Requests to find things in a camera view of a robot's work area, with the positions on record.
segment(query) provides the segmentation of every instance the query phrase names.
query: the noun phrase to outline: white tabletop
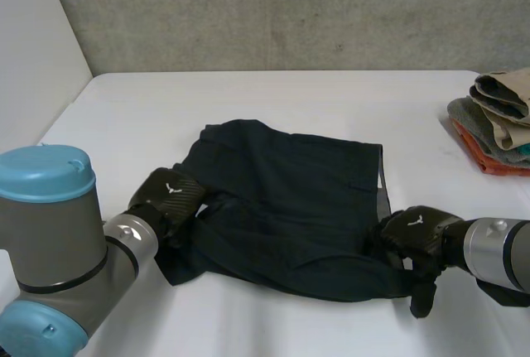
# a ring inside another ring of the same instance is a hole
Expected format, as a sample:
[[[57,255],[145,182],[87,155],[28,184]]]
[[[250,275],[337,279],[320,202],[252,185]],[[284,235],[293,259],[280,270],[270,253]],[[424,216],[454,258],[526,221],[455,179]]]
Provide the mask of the white tabletop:
[[[447,124],[446,105],[465,96],[475,76],[468,71],[101,75],[42,141],[81,147],[91,156],[106,219],[126,208],[151,170],[182,160],[206,124],[235,118],[256,118],[289,133],[382,143],[394,210],[424,204],[466,219],[530,218],[529,181],[480,173]],[[2,297],[16,291],[13,281],[4,280]],[[170,287],[153,264],[79,355],[527,355],[528,310],[496,305],[457,269],[447,270],[437,284],[432,313],[416,320],[404,299],[322,302],[209,273]]]

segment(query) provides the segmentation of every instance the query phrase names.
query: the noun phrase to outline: stack of folded clothes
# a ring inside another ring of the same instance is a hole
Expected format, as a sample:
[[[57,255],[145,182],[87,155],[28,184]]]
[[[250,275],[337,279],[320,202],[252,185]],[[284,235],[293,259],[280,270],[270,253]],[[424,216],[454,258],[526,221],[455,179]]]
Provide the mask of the stack of folded clothes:
[[[447,112],[477,162],[492,175],[530,176],[530,68],[482,74]]]

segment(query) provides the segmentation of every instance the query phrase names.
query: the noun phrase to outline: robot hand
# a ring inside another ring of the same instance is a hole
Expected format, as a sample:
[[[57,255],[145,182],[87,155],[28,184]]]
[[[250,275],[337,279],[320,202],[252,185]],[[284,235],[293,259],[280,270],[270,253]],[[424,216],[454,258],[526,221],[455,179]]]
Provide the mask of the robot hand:
[[[428,315],[434,281],[448,267],[477,279],[480,289],[503,306],[530,306],[530,221],[481,218],[464,221],[441,210],[414,206],[386,219],[381,243],[425,278],[412,295],[411,311]]]

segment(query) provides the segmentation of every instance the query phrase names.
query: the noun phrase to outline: black shorts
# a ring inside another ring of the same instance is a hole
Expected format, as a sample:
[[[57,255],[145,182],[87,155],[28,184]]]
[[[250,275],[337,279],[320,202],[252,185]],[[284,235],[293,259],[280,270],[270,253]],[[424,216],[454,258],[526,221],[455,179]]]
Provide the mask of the black shorts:
[[[179,248],[157,262],[172,284],[206,271],[339,302],[411,294],[416,278],[367,244],[390,214],[382,147],[287,134],[259,121],[207,126],[176,169],[208,188]]]

